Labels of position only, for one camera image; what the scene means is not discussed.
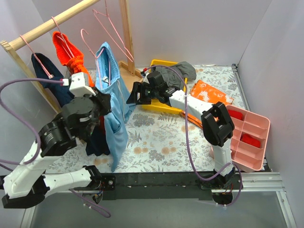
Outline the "yellow plastic tray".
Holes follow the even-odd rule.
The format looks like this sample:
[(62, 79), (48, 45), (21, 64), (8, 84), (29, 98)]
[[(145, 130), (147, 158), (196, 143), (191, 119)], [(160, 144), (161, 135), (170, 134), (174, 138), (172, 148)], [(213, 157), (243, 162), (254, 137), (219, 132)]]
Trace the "yellow plastic tray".
[[(174, 69), (177, 73), (181, 75), (184, 82), (182, 82), (180, 77), (172, 70), (166, 67), (156, 66), (156, 65), (164, 65)], [(191, 66), (191, 64), (189, 64), (186, 61), (175, 63), (170, 61), (154, 59), (151, 62), (151, 66), (152, 68), (145, 71), (146, 76), (149, 73), (158, 71), (162, 74), (162, 77), (168, 86), (176, 86), (183, 91), (185, 91), (184, 84), (187, 83), (188, 77), (192, 77), (192, 76), (196, 77), (195, 74), (193, 74), (193, 67)], [(151, 101), (151, 104), (143, 105), (142, 108), (150, 111), (157, 111), (157, 112), (170, 113), (170, 114), (179, 114), (181, 112), (181, 109), (169, 107), (166, 104), (162, 104), (158, 99), (153, 99)]]

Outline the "light blue shorts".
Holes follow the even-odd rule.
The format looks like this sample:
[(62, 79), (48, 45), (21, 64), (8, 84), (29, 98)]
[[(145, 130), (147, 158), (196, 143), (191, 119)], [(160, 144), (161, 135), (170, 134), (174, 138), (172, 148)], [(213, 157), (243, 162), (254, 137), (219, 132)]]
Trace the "light blue shorts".
[(114, 172), (128, 143), (125, 124), (135, 106), (127, 104), (130, 93), (121, 78), (118, 63), (110, 45), (104, 42), (96, 52), (95, 86), (104, 94), (111, 96), (111, 112), (104, 116), (106, 142), (113, 158), (111, 172)]

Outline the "orange tie-dye shorts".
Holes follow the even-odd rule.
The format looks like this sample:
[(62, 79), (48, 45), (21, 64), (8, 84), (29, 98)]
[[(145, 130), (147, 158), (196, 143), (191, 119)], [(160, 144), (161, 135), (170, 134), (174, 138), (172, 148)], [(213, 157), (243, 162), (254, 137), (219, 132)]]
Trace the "orange tie-dye shorts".
[(234, 98), (203, 82), (202, 80), (198, 80), (197, 83), (195, 83), (193, 88), (190, 90), (190, 95), (201, 101), (213, 104), (222, 102), (225, 105), (231, 105), (234, 101)]

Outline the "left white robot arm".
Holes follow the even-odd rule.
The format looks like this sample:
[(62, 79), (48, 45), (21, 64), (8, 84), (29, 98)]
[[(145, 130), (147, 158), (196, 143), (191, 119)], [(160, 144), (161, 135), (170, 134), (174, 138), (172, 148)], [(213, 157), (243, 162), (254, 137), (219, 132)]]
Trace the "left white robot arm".
[(78, 188), (97, 190), (103, 184), (99, 170), (83, 166), (80, 170), (63, 174), (46, 174), (47, 167), (68, 150), (76, 147), (76, 140), (87, 141), (100, 116), (111, 111), (111, 96), (75, 97), (62, 107), (53, 121), (38, 133), (40, 143), (34, 142), (23, 161), (9, 174), (1, 176), (0, 188), (5, 191), (2, 204), (6, 209), (28, 209), (59, 191)]

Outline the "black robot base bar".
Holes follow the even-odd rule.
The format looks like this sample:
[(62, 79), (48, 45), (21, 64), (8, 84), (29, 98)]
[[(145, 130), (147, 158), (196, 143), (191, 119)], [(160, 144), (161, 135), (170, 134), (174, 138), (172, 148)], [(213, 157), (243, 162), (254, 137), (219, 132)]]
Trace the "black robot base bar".
[(241, 176), (233, 170), (227, 177), (211, 178), (213, 171), (103, 173), (94, 184), (76, 191), (94, 192), (101, 200), (198, 199), (228, 205), (232, 191), (242, 190)]

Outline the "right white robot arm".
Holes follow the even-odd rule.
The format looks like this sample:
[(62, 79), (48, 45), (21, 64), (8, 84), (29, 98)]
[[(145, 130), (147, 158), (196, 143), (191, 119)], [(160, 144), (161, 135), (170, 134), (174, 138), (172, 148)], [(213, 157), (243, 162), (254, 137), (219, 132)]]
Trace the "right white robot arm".
[(186, 115), (201, 119), (205, 139), (211, 144), (214, 155), (215, 184), (225, 189), (232, 183), (235, 167), (231, 158), (231, 139), (235, 126), (222, 102), (201, 101), (176, 86), (169, 86), (158, 71), (147, 76), (148, 82), (134, 82), (128, 104), (149, 105), (156, 98), (161, 103), (181, 109)]

